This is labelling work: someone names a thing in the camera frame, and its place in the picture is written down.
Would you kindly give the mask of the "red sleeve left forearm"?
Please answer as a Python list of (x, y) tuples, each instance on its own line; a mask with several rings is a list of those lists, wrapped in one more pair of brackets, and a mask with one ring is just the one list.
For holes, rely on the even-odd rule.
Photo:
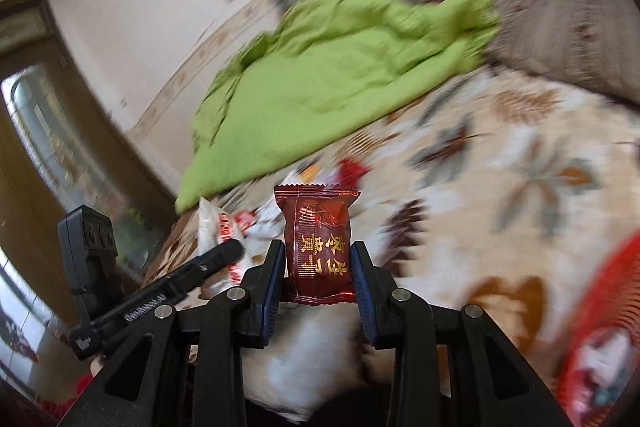
[(57, 423), (65, 416), (93, 380), (94, 376), (92, 374), (79, 377), (76, 381), (75, 394), (63, 401), (51, 401), (37, 395), (35, 403), (37, 404), (38, 410), (40, 410), (49, 421), (55, 421)]

